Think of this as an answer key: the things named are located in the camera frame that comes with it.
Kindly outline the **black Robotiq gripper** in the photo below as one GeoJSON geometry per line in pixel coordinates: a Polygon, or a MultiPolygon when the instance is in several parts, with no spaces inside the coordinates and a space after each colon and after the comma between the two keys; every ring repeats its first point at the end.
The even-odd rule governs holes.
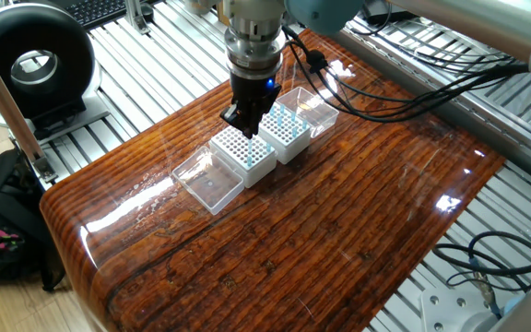
{"type": "Polygon", "coordinates": [[[268,114],[272,108],[269,101],[273,101],[280,92],[280,84],[276,82],[275,77],[249,79],[231,74],[230,87],[233,93],[232,104],[220,113],[220,118],[238,129],[245,137],[257,136],[264,115],[268,114]],[[236,103],[238,101],[264,101],[254,106],[252,130],[248,118],[236,103]]]}

